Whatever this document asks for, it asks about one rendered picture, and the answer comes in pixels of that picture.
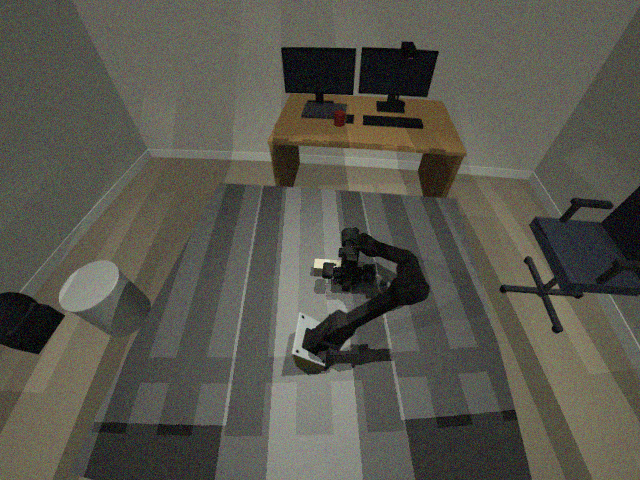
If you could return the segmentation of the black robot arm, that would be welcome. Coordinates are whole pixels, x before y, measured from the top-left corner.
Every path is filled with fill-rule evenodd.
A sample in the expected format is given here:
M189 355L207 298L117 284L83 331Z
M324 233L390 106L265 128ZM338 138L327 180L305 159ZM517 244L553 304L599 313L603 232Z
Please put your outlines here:
M357 264L360 250L368 257L378 256L396 263L397 277L388 290L367 303L347 313L337 310L328 314L316 328L306 328L302 348L314 355L328 347L339 351L358 327L397 306L422 302L430 292L419 261L409 250L379 242L367 233L359 234L356 227L343 229L341 237L343 248L339 248L339 257L345 265Z

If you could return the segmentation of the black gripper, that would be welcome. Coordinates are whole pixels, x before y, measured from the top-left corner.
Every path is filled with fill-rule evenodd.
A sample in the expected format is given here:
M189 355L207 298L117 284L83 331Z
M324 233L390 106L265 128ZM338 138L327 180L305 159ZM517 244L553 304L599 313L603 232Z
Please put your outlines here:
M357 262L358 264L358 262ZM374 282L374 267L363 265L357 267L357 264L353 266L345 265L341 260L341 267L335 267L334 263L325 262L323 264L322 277L324 279L332 279L334 273L334 280L339 282L343 286L343 276L352 277L351 286L356 283L362 282L362 276L364 282Z

